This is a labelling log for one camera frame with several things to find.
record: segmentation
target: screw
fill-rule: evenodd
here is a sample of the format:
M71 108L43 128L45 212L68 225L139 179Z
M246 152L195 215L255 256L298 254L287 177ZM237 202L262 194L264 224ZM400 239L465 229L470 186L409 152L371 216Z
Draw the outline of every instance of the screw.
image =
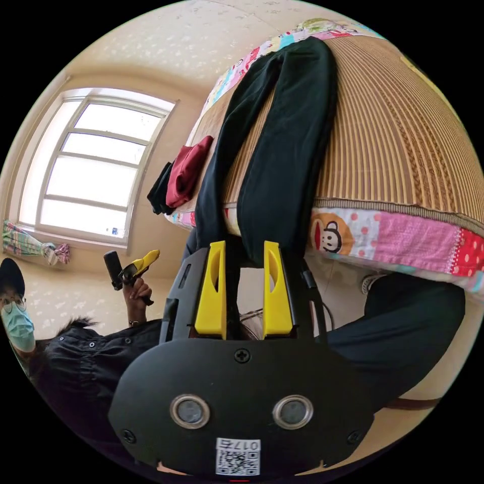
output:
M251 359L251 354L248 350L241 348L235 352L233 357L237 363L247 363Z
M349 434L348 436L348 439L347 439L347 442L350 444L350 445L355 445L357 444L359 441L361 440L361 433L358 432L358 431L355 431L355 432L351 432L351 434Z
M131 430L123 430L123 439L127 444L135 444L136 443L136 437Z

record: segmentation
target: hand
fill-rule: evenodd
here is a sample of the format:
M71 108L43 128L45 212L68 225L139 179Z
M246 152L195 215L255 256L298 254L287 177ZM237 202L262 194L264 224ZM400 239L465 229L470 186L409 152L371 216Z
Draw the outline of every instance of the hand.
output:
M128 309L128 319L130 321L146 321L146 303L142 297L151 297L151 288L142 278L136 279L134 285L123 285L123 296L125 297L126 307Z

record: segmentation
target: curtain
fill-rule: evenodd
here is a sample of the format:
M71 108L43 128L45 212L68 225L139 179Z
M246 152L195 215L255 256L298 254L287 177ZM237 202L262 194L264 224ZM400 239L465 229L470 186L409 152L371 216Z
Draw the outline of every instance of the curtain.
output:
M8 220L4 221L2 239L4 250L15 256L43 256L50 266L57 262L69 263L71 254L67 244L57 247L50 242L43 244Z

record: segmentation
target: person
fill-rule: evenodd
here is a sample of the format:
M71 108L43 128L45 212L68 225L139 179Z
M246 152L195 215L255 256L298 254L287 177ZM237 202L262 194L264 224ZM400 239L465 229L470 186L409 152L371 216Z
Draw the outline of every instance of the person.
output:
M193 229L183 260L196 247ZM237 271L228 272L227 287L237 285L238 277ZM364 315L329 331L328 344L353 364L377 412L413 388L440 360L464 318L465 295L455 285L400 273L369 275L361 290L367 295ZM11 259L0 266L3 326L39 393L61 420L99 452L157 480L151 468L134 462L107 418L123 372L159 343L162 321L147 320L146 305L140 299L151 292L142 279L132 288L123 288L125 329L102 336L94 330L94 322L77 318L54 338L34 344L22 273ZM239 321L236 298L228 299L227 319Z

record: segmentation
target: red cloth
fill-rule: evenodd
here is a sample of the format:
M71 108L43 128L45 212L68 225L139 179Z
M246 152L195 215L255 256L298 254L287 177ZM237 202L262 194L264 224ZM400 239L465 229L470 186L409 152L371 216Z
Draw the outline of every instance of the red cloth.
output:
M206 136L195 146L183 146L176 160L173 162L168 188L166 190L166 204L176 208L192 198L195 184L207 158L213 138Z

